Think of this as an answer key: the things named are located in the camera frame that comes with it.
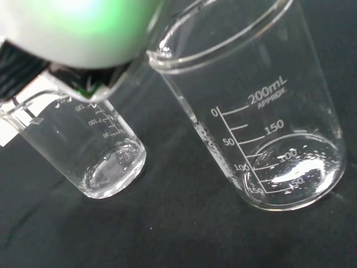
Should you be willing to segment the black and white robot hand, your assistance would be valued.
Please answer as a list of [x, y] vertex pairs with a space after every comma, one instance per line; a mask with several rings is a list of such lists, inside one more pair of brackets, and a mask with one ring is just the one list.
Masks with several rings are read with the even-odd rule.
[[46, 76], [96, 103], [143, 61], [170, 1], [2, 1], [1, 101]]

